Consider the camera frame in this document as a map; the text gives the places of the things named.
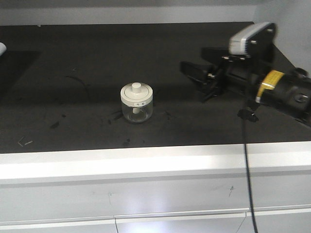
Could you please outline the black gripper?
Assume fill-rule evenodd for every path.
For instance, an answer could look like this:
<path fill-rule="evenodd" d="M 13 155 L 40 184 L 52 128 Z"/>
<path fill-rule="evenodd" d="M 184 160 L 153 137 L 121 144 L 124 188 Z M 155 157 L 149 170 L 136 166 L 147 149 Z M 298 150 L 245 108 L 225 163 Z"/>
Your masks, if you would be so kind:
<path fill-rule="evenodd" d="M 231 91 L 255 102 L 260 80 L 264 75 L 264 62 L 257 58 L 230 55 L 228 48 L 201 48 L 201 57 L 209 65 L 180 62 L 180 71 L 200 86 L 203 102 Z"/>

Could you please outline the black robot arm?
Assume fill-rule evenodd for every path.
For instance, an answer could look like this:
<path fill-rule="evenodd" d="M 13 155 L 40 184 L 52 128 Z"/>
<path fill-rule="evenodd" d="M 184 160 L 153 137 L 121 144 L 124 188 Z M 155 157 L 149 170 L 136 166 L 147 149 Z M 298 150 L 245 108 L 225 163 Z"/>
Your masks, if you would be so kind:
<path fill-rule="evenodd" d="M 202 48 L 208 65 L 180 62 L 180 71 L 196 86 L 202 102 L 231 91 L 244 97 L 238 117 L 257 122 L 255 111 L 271 107 L 296 121 L 311 125 L 311 79 L 301 68 L 289 73 L 272 67 L 274 53 L 233 55 L 224 48 Z"/>

